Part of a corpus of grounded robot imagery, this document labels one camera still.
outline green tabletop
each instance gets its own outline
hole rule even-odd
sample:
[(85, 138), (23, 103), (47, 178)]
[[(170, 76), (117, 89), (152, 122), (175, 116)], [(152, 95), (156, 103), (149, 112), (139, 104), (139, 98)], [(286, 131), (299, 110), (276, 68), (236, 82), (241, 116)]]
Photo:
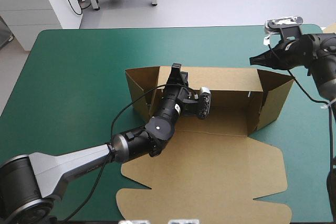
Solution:
[[(304, 33), (320, 33), (315, 25)], [(130, 96), (127, 68), (169, 66), (249, 67), (267, 50), (263, 26), (48, 30), (42, 32), (0, 117), (0, 162), (18, 155), (59, 155), (109, 140), (110, 123)], [(318, 93), (304, 68), (293, 73), (313, 97)], [(129, 109), (115, 132), (140, 125)], [(331, 221), (326, 177), (328, 112), (293, 86), (279, 119), (253, 138), (282, 149), (288, 190), (259, 200), (285, 203), (293, 221)], [(87, 196), (97, 171), (72, 182), (52, 214), (70, 214)], [(141, 185), (110, 164), (89, 203), (74, 220), (121, 219), (116, 192)]]

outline gray floor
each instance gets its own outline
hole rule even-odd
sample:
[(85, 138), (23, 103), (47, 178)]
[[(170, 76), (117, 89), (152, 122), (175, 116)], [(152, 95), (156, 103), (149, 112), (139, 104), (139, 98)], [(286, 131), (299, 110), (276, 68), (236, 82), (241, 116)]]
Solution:
[[(268, 18), (301, 15), (325, 27), (336, 18), (334, 0), (101, 0), (84, 11), (81, 28), (261, 25)], [(14, 40), (0, 50), (0, 114), (28, 56)]]

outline cardboard box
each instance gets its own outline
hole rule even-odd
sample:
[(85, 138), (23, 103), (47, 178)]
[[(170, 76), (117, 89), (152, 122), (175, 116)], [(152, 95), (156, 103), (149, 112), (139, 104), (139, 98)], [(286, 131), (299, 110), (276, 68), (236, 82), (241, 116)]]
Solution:
[(327, 26), (323, 30), (324, 34), (331, 34), (331, 33), (336, 33), (336, 23), (331, 24), (330, 26)]
[[(132, 99), (165, 84), (170, 67), (126, 70)], [(212, 92), (206, 120), (180, 117), (161, 155), (122, 165), (122, 174), (149, 189), (122, 189), (117, 204), (125, 219), (199, 219), (214, 223), (289, 223), (283, 204), (254, 199), (287, 189), (282, 152), (248, 135), (274, 121), (292, 85), (290, 76), (252, 68), (182, 67), (195, 90)], [(162, 90), (134, 104), (144, 120)]]

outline white drawer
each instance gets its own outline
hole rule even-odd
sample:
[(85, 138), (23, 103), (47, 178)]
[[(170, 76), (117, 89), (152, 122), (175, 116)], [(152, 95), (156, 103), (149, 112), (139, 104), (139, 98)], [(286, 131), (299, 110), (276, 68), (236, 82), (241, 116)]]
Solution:
[(62, 29), (61, 25), (8, 26), (23, 49), (30, 51), (37, 35), (43, 30)]
[(0, 10), (7, 25), (54, 25), (59, 24), (54, 10)]
[(49, 0), (0, 0), (0, 10), (52, 9)]

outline unfolded cardboard box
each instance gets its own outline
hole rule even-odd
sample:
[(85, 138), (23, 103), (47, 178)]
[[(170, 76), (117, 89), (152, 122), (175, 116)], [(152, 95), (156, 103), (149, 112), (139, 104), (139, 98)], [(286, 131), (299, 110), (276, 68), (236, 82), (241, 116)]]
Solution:
[[(165, 84), (170, 67), (126, 70), (133, 100)], [(274, 121), (292, 85), (290, 76), (252, 68), (182, 67), (191, 88), (208, 87), (206, 120), (181, 116), (161, 155), (122, 165), (122, 174), (151, 189), (121, 189), (117, 204), (125, 219), (199, 219), (202, 224), (289, 223), (283, 204), (255, 200), (285, 191), (282, 152), (248, 135)], [(144, 120), (162, 90), (134, 104)]]

